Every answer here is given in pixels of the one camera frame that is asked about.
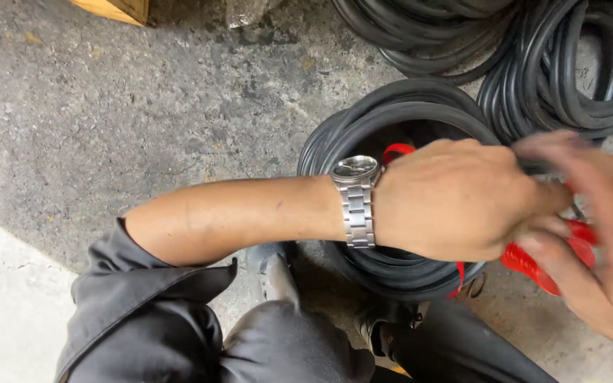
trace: wristwatch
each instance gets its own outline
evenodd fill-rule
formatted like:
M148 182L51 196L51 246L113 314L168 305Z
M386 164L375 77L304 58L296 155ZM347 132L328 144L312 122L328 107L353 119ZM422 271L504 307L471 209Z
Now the wristwatch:
M345 158L330 170L330 176L342 197L347 246L350 248L375 247L371 192L383 171L380 163L367 155Z

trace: coil of black rubber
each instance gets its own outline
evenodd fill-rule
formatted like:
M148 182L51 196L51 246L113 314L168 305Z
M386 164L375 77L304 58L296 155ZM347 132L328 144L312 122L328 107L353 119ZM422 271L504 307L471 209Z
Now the coil of black rubber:
M332 0L345 24L379 48L407 77L441 75L498 44L483 63L442 76L452 84L486 74L512 46L521 1L513 0Z
M362 151L390 136L410 137L416 147L437 138L473 137L484 144L499 144L479 106L465 92L438 78L410 78L385 85L327 118L307 139L297 173L326 174L350 155L374 155ZM321 246L345 277L388 299L421 302L446 296L460 285L455 262L385 247L349 249L345 243L330 241L321 241ZM483 265L466 263L465 283Z
M602 41L594 97L577 91L576 50L584 32ZM613 1L535 1L511 51L484 79L477 102L503 144L535 132L613 134Z

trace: gray pants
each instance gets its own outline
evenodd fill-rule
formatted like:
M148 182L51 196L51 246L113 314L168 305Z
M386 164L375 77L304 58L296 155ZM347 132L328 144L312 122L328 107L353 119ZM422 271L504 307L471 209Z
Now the gray pants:
M287 266L276 258L276 269L270 264L266 277L283 281ZM431 302L414 330L384 324L380 337L387 356L415 381L556 382L469 309L451 300ZM376 367L368 350L354 350L344 331L325 316L302 310L292 292L278 294L278 300L246 313L226 337L220 364L224 383L274 382L276 377L285 377L285 382L413 382Z

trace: jacket sleeve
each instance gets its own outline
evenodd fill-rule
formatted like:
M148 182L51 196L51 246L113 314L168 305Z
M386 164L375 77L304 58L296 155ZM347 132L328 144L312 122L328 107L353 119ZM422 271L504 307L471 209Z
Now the jacket sleeve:
M216 380L222 334L207 304L236 275L229 266L173 267L139 247L118 219L89 248L72 284L76 312L55 382Z

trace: plastic bag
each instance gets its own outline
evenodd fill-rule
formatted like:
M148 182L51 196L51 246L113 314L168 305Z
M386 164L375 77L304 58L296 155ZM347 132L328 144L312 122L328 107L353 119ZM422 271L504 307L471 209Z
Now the plastic bag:
M229 28L250 25L261 20L266 11L283 0L226 0L226 25Z

